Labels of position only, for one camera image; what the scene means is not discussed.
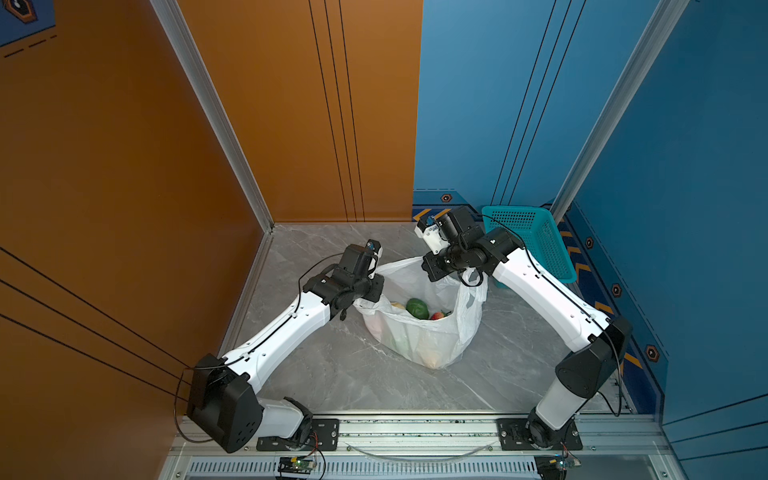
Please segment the teal plastic basket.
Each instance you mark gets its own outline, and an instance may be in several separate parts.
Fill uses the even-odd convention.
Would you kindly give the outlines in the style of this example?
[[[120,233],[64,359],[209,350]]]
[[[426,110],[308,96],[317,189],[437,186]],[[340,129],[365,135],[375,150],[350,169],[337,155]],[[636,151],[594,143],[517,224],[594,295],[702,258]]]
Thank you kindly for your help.
[[[487,231],[508,227],[530,248],[532,256],[564,284],[577,280],[577,273],[551,213],[541,207],[485,206],[481,210]]]

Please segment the white plastic bag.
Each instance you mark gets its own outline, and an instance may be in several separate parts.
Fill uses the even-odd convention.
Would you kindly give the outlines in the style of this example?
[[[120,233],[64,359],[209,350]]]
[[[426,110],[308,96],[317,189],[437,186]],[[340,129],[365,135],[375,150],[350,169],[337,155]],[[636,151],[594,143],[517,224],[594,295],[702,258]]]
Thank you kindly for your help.
[[[475,269],[431,282],[421,263],[420,257],[413,257],[379,267],[377,273],[384,277],[380,300],[358,299],[354,307],[375,340],[413,363],[437,370],[459,360],[474,339],[489,282]],[[411,298],[426,302],[431,315],[442,311],[445,317],[414,318],[406,310]]]

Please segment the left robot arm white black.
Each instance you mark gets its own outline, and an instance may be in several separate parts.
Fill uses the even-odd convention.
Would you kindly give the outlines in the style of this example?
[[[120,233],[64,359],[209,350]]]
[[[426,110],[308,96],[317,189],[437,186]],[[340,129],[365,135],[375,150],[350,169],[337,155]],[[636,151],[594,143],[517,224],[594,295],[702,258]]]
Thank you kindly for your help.
[[[227,453],[254,437],[305,445],[313,436],[310,410],[292,398],[270,400],[259,392],[310,335],[335,318],[345,320],[355,301],[380,299],[381,250],[376,240],[347,246],[337,263],[300,281],[296,298],[259,333],[220,358],[201,358],[192,368],[186,416]]]

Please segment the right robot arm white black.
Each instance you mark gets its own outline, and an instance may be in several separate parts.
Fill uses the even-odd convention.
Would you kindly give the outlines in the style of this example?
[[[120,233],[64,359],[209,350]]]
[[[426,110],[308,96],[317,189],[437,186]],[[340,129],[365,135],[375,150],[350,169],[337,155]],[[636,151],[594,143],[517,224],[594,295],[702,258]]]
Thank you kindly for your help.
[[[475,270],[516,292],[555,330],[568,348],[546,394],[524,427],[536,449],[560,446],[574,430],[576,414],[619,373],[633,327],[609,318],[565,287],[537,260],[523,237],[503,222],[484,230],[465,206],[417,221],[429,248],[422,268],[430,281]]]

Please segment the green avocado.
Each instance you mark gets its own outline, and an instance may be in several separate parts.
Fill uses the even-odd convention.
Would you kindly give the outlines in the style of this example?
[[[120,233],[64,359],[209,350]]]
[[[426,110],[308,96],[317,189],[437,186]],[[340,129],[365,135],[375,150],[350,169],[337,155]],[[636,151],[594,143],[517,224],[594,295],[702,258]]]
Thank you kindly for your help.
[[[418,320],[429,320],[431,317],[429,306],[418,298],[411,298],[406,303],[406,310]]]

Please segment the left green circuit board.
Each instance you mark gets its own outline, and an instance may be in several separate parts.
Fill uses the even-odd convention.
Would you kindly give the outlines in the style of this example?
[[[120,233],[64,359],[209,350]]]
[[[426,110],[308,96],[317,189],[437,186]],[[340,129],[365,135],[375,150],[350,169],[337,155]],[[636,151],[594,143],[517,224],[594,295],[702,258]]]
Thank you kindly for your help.
[[[276,468],[276,478],[306,480],[318,472],[317,461],[309,457],[280,457]]]

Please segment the right circuit board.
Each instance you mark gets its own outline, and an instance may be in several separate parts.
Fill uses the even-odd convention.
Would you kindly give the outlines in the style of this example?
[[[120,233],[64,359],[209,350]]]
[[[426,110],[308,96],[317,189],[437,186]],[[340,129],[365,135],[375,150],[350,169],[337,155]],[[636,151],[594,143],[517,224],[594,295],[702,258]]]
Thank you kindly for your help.
[[[571,470],[582,465],[575,456],[537,456],[534,460],[541,480],[566,480]]]

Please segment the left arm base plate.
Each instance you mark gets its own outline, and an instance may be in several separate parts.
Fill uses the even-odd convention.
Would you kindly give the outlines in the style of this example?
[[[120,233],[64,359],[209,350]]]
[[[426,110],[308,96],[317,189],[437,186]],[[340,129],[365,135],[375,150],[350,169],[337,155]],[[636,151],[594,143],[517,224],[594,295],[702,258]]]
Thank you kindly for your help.
[[[336,451],[338,448],[340,420],[338,418],[314,418],[309,436],[303,442],[279,437],[258,438],[256,450],[260,452],[310,452],[318,448],[323,453]]]

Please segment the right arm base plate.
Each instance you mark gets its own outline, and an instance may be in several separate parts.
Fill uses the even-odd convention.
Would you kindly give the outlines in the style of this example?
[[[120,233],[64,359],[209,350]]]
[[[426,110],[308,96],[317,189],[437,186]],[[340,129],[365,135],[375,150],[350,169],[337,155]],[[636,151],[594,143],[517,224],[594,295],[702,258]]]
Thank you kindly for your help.
[[[553,430],[536,419],[500,418],[496,420],[497,434],[504,451],[583,449],[580,432],[574,419],[559,430]]]

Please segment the aluminium mounting rail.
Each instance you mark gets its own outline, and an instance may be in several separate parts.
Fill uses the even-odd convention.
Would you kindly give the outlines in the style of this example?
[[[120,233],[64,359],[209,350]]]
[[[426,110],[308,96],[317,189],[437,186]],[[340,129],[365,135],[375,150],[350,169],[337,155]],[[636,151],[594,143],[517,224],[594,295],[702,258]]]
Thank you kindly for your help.
[[[685,473],[655,419],[587,413],[576,417],[583,449],[504,451],[496,420],[520,415],[465,412],[341,412],[338,448],[323,453],[260,452],[257,439],[228,454],[205,443],[190,421],[174,440],[163,479],[277,479],[280,457],[318,463],[310,479],[540,479],[537,456],[575,456],[567,479],[683,479]]]

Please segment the right aluminium corner post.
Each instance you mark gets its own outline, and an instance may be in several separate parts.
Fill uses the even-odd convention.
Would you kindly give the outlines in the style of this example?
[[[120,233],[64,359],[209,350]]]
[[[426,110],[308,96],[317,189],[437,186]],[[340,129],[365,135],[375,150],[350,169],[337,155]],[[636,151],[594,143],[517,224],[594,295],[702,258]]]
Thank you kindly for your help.
[[[550,213],[556,223],[564,218],[575,200],[689,3],[689,0],[658,2],[555,197]]]

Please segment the aluminium corner post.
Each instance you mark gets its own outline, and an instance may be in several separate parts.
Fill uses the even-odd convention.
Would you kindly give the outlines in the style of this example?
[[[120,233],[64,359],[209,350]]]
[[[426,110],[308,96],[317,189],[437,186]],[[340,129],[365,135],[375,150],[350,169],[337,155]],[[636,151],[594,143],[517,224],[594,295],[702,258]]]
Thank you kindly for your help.
[[[550,213],[556,223],[564,218],[575,200],[689,3],[689,0],[658,2],[555,197]]]
[[[150,4],[254,216],[261,229],[271,234],[274,220],[179,3],[151,0]]]

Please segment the left aluminium corner post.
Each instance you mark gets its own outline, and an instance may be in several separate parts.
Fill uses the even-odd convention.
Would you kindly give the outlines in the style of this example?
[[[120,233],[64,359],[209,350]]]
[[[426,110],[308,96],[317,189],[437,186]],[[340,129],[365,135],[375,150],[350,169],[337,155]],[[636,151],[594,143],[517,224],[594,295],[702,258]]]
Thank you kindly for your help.
[[[179,3],[151,0],[150,4],[254,216],[261,229],[271,234],[274,220]]]

